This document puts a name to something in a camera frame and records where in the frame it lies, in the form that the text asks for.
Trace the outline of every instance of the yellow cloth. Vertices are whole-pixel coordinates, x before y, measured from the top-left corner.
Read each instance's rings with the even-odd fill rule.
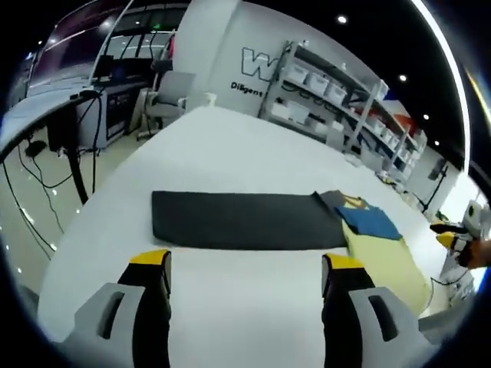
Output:
[[[345,206],[354,208],[348,203]],[[343,232],[350,256],[364,265],[375,286],[388,288],[419,316],[427,305],[431,289],[404,239],[357,235],[345,220]]]

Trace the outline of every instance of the shelving unit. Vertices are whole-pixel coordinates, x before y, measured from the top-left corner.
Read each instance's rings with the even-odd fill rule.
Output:
[[[317,93],[309,88],[309,86],[299,83],[296,80],[289,79],[287,74],[293,64],[307,64],[312,69],[320,71],[326,76],[342,84],[343,88],[348,92],[346,98],[343,100],[343,103],[341,105],[332,103],[326,96]],[[402,126],[394,115],[384,106],[383,102],[377,100],[376,96],[378,95],[378,91],[380,90],[382,83],[383,82],[381,80],[370,89],[341,66],[332,64],[330,61],[324,59],[297,42],[287,41],[259,110],[259,118],[272,121],[273,123],[279,123],[279,125],[283,126],[288,125],[291,129],[296,130],[299,133],[303,133],[310,137],[315,137],[316,140],[325,139],[325,134],[322,136],[309,126],[286,120],[284,118],[275,117],[271,114],[272,106],[276,102],[282,87],[294,87],[297,90],[312,95],[317,101],[322,101],[323,103],[327,104],[332,110],[336,111],[338,115],[341,115],[347,120],[348,124],[353,129],[353,133],[351,133],[349,136],[348,144],[346,145],[348,150],[358,140],[366,141],[366,136],[368,135],[374,138],[374,140],[377,142],[376,150],[383,150],[384,153],[390,158],[392,165],[397,163],[396,166],[401,166],[401,164],[402,166],[405,166],[407,164],[406,160],[401,159],[400,157],[402,149],[406,146],[409,150],[422,151],[424,147],[419,147],[417,142],[409,135],[409,127],[404,128],[404,126]],[[351,111],[348,107],[348,104],[351,102],[354,95],[356,95],[364,104],[361,115]],[[375,109],[388,122],[388,125],[395,128],[395,131],[393,131],[400,139],[400,142],[395,149],[392,149],[382,139],[382,137],[376,134],[371,126],[366,123],[368,114],[372,109]]]

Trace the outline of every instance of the yellow object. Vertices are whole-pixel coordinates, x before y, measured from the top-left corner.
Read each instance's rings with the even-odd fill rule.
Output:
[[[447,249],[452,249],[455,242],[455,232],[443,232],[437,235],[438,242]]]
[[[359,260],[347,255],[333,255],[331,253],[326,253],[325,255],[329,257],[331,266],[335,270],[339,268],[363,268]]]
[[[353,209],[365,209],[365,201],[362,198],[351,197],[349,195],[344,195],[344,207]]]
[[[363,264],[375,286],[388,288],[420,315],[430,297],[430,287],[404,240],[356,235],[345,221],[343,231],[350,256]]]
[[[136,263],[139,265],[161,265],[163,262],[163,256],[168,251],[166,249],[159,249],[158,251],[146,251],[139,255],[132,257],[130,263]]]

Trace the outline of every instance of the wall logo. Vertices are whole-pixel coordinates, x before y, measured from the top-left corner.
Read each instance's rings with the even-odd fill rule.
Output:
[[[269,82],[278,62],[278,57],[273,58],[251,48],[242,48],[242,74],[249,77],[257,76],[261,81]]]
[[[230,84],[230,89],[231,90],[239,90],[244,94],[252,94],[254,96],[262,97],[262,92],[260,90],[253,90],[252,88],[249,88],[242,83],[232,82],[232,84]]]

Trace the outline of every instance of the metal shelf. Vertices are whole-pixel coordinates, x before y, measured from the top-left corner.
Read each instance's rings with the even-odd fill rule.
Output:
[[[314,140],[325,143],[326,135],[317,133],[313,129],[309,128],[308,126],[302,125],[302,124],[297,123],[293,120],[285,119],[284,117],[278,117],[276,115],[271,115],[270,120],[273,120],[272,121],[273,123],[275,123],[281,127],[293,130],[297,133],[309,136],[310,138],[312,138]]]
[[[353,120],[356,120],[356,121],[359,121],[360,120],[360,116],[357,115],[356,113],[354,113],[353,111],[350,111],[349,109],[347,109],[344,106],[337,105],[336,103],[331,102],[326,96],[324,96],[322,94],[319,94],[318,92],[315,92],[314,90],[312,90],[311,88],[309,88],[307,85],[305,85],[303,83],[299,83],[296,80],[292,80],[292,79],[289,79],[289,78],[285,78],[285,83],[286,84],[291,84],[292,86],[295,86],[295,87],[297,87],[297,88],[299,88],[299,89],[301,89],[301,90],[303,90],[305,92],[308,92],[312,96],[317,97],[318,99],[323,100],[324,102],[327,102],[329,105],[333,106],[333,108],[335,108],[336,110],[341,111],[347,117],[350,117]]]
[[[325,60],[323,57],[317,55],[311,50],[308,50],[307,48],[305,48],[300,44],[297,45],[295,48],[295,58],[302,60],[312,65],[313,67],[316,67],[317,69],[325,72],[327,75],[330,75],[337,81],[342,82],[342,84],[344,84],[345,86],[355,89],[355,92],[362,95],[361,97],[368,99],[368,97],[371,95],[371,92],[368,89],[368,87],[365,86],[363,83],[361,83],[356,77],[353,77],[346,70],[337,67],[336,65]],[[404,134],[405,131],[404,126],[395,118],[395,116],[384,106],[384,104],[381,101],[374,99],[374,103],[372,105],[377,110],[379,110],[379,112],[381,112],[381,115],[391,120],[400,129],[401,135]],[[416,150],[419,149],[419,146],[416,143],[416,141],[410,136],[407,136],[407,141],[411,144],[411,146],[414,149]]]
[[[323,74],[326,74],[329,77],[337,80],[338,82],[341,82],[348,91],[349,97],[353,94],[356,94],[361,97],[362,100],[364,100],[364,109],[362,114],[358,115],[345,106],[332,103],[326,96],[312,90],[309,86],[287,78],[288,71],[294,63],[300,65],[307,64],[312,69],[321,71]],[[318,140],[319,142],[325,142],[326,134],[316,133],[309,126],[305,126],[294,121],[272,115],[272,106],[276,102],[277,97],[280,95],[282,87],[286,85],[290,87],[295,87],[302,92],[310,94],[315,99],[324,101],[329,107],[332,108],[332,110],[341,113],[343,117],[347,119],[348,124],[351,126],[351,129],[353,129],[348,138],[348,149],[358,142],[358,138],[363,140],[367,139],[367,136],[364,136],[364,134],[362,134],[363,132],[368,132],[370,136],[376,139],[377,145],[384,149],[384,152],[388,156],[391,156],[390,159],[393,165],[395,161],[407,164],[407,162],[405,160],[402,160],[400,157],[400,153],[404,144],[407,144],[409,147],[412,146],[417,150],[419,149],[419,146],[416,144],[414,139],[408,135],[408,129],[405,129],[404,126],[402,126],[402,124],[394,117],[394,115],[387,110],[383,102],[375,99],[380,87],[379,85],[373,86],[370,90],[369,87],[361,83],[356,77],[351,75],[344,68],[341,68],[340,66],[337,66],[328,60],[325,60],[323,57],[319,56],[315,52],[294,41],[285,42],[282,56],[280,57],[280,60],[277,64],[272,80],[268,85],[268,90],[266,91],[265,98],[262,101],[261,108],[259,109],[259,118],[272,121],[282,127],[294,130],[298,133]],[[397,145],[396,149],[389,147],[387,143],[385,143],[385,141],[382,140],[382,138],[365,123],[370,110],[373,108],[380,111],[381,115],[383,115],[388,120],[387,125],[395,125],[397,127],[397,130],[401,132],[400,142]]]
[[[340,67],[330,63],[323,57],[308,50],[307,48],[297,45],[295,49],[295,58],[305,61],[307,64],[316,67],[317,69],[324,71],[326,74],[331,75],[334,79],[342,82],[342,84],[354,88],[358,92],[370,95],[368,88],[362,84],[357,78],[351,76],[347,71]]]

